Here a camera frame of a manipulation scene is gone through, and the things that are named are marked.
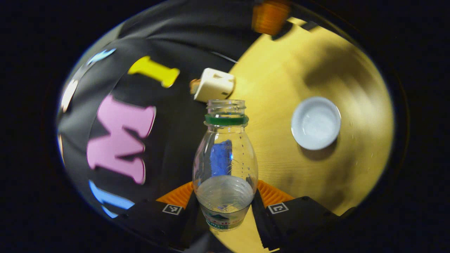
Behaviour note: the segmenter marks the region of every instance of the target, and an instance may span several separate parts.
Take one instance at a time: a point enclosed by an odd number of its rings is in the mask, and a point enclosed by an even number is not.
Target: wooden table
[[[364,53],[321,27],[293,26],[276,41],[262,35],[230,73],[236,86],[229,99],[246,100],[259,179],[295,198],[310,196],[337,215],[367,196],[389,157],[394,115],[385,83]],[[301,148],[291,133],[294,109],[311,96],[330,99],[342,116],[337,140],[320,151]],[[213,234],[237,253],[269,252],[251,209],[236,230]]]

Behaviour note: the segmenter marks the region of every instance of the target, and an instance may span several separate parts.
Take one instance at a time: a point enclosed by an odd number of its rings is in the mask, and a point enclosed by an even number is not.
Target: blue foam piece
[[[210,155],[211,176],[231,175],[232,160],[233,153],[230,140],[214,144]]]

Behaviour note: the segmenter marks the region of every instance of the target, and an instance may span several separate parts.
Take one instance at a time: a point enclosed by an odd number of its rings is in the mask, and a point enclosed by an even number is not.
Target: orange object
[[[287,0],[266,0],[253,8],[252,28],[274,36],[279,33],[291,8]]]
[[[170,191],[164,196],[158,198],[156,201],[163,202],[170,205],[181,206],[186,209],[188,205],[189,198],[191,197],[194,186],[192,181],[184,184],[175,190]]]
[[[264,208],[273,204],[278,204],[294,199],[294,197],[292,197],[291,195],[265,183],[262,180],[258,180],[258,191],[261,195]]]

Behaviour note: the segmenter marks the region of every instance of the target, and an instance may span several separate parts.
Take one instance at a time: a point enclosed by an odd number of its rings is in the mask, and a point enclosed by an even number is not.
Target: bottle label
[[[245,215],[247,214],[250,205],[248,205],[244,209],[232,213],[211,211],[202,205],[200,205],[200,207],[202,209],[204,217],[206,218],[206,222],[210,226],[219,230],[228,230],[238,227],[244,221]]]

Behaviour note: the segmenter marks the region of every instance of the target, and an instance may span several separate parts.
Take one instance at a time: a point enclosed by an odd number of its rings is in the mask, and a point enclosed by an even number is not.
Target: white block
[[[213,68],[203,70],[194,100],[226,99],[234,89],[234,76]]]

